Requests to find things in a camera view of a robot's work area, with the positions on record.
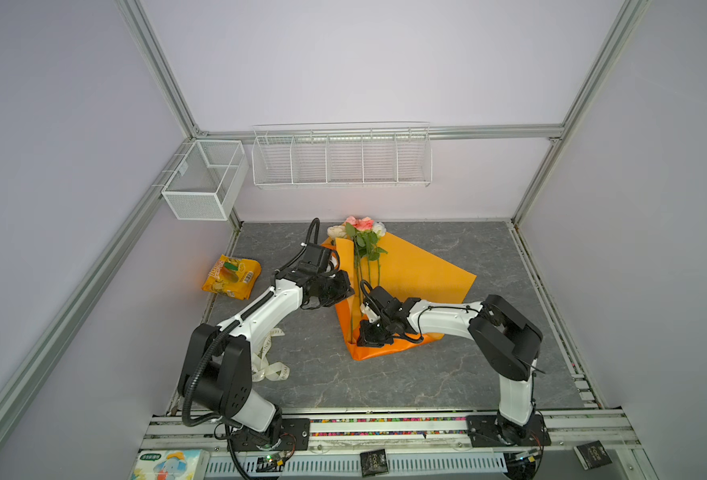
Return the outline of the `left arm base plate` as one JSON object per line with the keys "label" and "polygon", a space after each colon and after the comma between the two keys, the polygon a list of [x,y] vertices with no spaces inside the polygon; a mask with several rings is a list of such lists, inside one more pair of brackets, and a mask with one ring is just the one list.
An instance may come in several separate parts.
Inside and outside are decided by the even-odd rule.
{"label": "left arm base plate", "polygon": [[263,433],[242,428],[229,435],[237,452],[306,451],[310,439],[311,420],[303,417],[274,421]]}

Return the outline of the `dark pink fake rose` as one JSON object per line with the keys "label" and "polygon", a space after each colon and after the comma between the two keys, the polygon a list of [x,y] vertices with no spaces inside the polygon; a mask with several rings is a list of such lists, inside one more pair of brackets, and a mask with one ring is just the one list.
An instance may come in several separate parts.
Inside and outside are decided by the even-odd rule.
{"label": "dark pink fake rose", "polygon": [[373,271],[373,258],[375,258],[375,244],[377,244],[377,234],[373,231],[375,221],[369,217],[360,219],[355,226],[355,257],[359,262],[359,278],[373,283],[371,272]]}

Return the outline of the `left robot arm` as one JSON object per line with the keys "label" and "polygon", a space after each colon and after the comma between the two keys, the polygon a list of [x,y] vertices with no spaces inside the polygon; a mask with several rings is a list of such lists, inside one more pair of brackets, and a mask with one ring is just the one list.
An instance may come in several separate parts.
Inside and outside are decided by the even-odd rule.
{"label": "left robot arm", "polygon": [[271,331],[297,310],[327,308],[354,295],[344,270],[313,273],[291,269],[277,275],[257,300],[218,325],[192,333],[178,383],[182,421],[243,427],[275,442],[281,408],[253,388],[253,354]]}

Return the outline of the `orange wrapping paper sheet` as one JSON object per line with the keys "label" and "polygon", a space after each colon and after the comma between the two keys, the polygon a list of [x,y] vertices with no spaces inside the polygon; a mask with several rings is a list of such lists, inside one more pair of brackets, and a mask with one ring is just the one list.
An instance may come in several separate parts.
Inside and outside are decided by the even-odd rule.
{"label": "orange wrapping paper sheet", "polygon": [[[361,262],[363,273],[371,273],[369,281],[379,285],[395,298],[405,301],[417,297],[437,303],[461,304],[477,276],[467,272],[391,233],[379,240],[385,254],[379,262]],[[353,360],[365,361],[410,350],[415,345],[397,340],[383,348],[357,345],[361,315],[361,295],[355,295],[336,305],[345,346]]]}

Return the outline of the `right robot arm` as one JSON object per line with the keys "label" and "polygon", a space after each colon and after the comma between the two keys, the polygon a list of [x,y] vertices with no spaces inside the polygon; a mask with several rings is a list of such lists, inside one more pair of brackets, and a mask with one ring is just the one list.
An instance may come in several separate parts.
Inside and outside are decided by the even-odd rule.
{"label": "right robot arm", "polygon": [[475,447],[545,447],[551,438],[533,398],[533,376],[543,333],[499,295],[468,304],[405,301],[378,287],[365,294],[365,319],[357,346],[385,348],[398,341],[418,344],[429,334],[473,340],[499,375],[495,414],[467,416],[467,435]]}

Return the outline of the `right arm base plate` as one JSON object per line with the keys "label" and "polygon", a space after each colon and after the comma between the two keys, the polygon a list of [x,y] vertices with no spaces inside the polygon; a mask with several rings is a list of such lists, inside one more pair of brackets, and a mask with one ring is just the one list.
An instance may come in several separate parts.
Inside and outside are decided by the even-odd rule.
{"label": "right arm base plate", "polygon": [[470,415],[467,416],[467,435],[475,448],[551,446],[545,419],[539,413],[533,414],[524,426],[499,414]]}

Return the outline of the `white fake rose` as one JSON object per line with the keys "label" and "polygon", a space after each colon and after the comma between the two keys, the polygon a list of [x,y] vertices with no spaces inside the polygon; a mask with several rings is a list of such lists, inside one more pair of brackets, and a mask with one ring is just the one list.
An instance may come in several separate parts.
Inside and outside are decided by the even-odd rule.
{"label": "white fake rose", "polygon": [[371,234],[371,253],[369,254],[369,260],[375,262],[377,265],[377,285],[381,284],[381,258],[387,255],[387,250],[383,249],[379,242],[387,234],[387,227],[381,222],[375,222],[373,224],[373,233]]}

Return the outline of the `cream fake rose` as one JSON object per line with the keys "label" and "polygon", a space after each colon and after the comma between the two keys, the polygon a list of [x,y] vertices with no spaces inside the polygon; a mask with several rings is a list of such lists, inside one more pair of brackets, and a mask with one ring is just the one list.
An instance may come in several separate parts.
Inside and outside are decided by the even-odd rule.
{"label": "cream fake rose", "polygon": [[336,240],[336,239],[348,239],[349,234],[347,230],[347,226],[345,224],[342,225],[334,225],[328,228],[327,230],[329,238]]}

